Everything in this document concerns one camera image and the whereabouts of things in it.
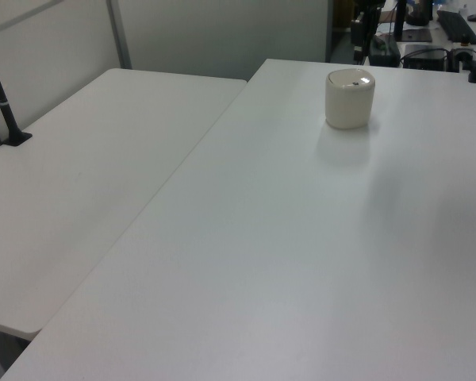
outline white tabletop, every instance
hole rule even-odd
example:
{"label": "white tabletop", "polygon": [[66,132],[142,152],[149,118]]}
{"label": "white tabletop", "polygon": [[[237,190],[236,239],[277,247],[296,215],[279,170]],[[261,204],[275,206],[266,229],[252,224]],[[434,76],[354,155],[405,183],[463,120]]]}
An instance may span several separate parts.
{"label": "white tabletop", "polygon": [[338,131],[343,67],[268,60],[3,381],[476,380],[476,86]]}
{"label": "white tabletop", "polygon": [[31,339],[244,81],[111,70],[0,148],[0,330]]}

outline white wall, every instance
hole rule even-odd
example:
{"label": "white wall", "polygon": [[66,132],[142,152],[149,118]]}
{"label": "white wall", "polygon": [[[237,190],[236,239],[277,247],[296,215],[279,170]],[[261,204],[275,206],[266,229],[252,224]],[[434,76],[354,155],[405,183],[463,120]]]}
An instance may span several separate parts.
{"label": "white wall", "polygon": [[106,0],[65,0],[0,31],[0,80],[21,129],[112,67]]}
{"label": "white wall", "polygon": [[0,0],[0,25],[49,3],[49,0]]}
{"label": "white wall", "polygon": [[328,0],[117,0],[132,68],[249,80],[266,58],[324,61]]}

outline white container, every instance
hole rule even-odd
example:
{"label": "white container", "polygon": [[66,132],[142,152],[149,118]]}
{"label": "white container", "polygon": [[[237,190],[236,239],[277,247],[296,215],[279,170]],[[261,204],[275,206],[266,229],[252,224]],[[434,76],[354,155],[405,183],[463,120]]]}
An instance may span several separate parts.
{"label": "white container", "polygon": [[362,69],[333,71],[326,77],[326,121],[336,129],[356,129],[370,120],[375,78]]}

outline cable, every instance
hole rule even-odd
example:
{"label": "cable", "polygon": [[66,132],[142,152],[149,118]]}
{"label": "cable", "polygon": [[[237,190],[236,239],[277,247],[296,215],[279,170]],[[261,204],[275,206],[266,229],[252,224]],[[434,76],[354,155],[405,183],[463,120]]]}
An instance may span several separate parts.
{"label": "cable", "polygon": [[452,52],[458,52],[458,53],[467,52],[467,53],[476,54],[476,51],[471,49],[471,48],[455,48],[455,49],[452,50]]}
{"label": "cable", "polygon": [[445,48],[432,48],[432,49],[420,49],[420,50],[416,50],[415,52],[410,52],[409,54],[406,54],[405,56],[403,56],[402,58],[400,58],[400,62],[401,63],[404,63],[404,60],[406,58],[410,58],[410,57],[413,57],[413,56],[418,56],[420,54],[423,54],[423,53],[427,53],[427,52],[438,52],[438,51],[444,51],[446,52],[446,57],[448,54],[450,54],[450,51],[448,51],[447,49]]}
{"label": "cable", "polygon": [[378,24],[378,26],[382,25],[382,24],[385,24],[387,21],[388,21],[388,18],[390,19],[390,24],[393,22],[393,12],[395,11],[395,9],[397,8],[397,4],[395,4],[395,6],[393,7],[393,9],[388,13],[388,15],[385,17],[384,21],[383,22],[380,22]]}
{"label": "cable", "polygon": [[397,8],[398,6],[398,2],[395,3],[395,6],[393,7],[393,9],[391,10],[391,17],[390,17],[390,31],[388,32],[388,36],[391,37],[391,25],[393,24],[393,11]]}

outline table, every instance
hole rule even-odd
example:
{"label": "table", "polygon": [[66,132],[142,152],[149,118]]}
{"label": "table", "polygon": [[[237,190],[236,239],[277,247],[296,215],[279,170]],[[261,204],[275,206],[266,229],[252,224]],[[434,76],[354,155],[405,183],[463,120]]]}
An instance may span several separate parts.
{"label": "table", "polygon": [[31,340],[245,82],[111,70],[0,147],[0,330]]}
{"label": "table", "polygon": [[338,131],[343,67],[268,60],[3,381],[476,380],[476,86]]}

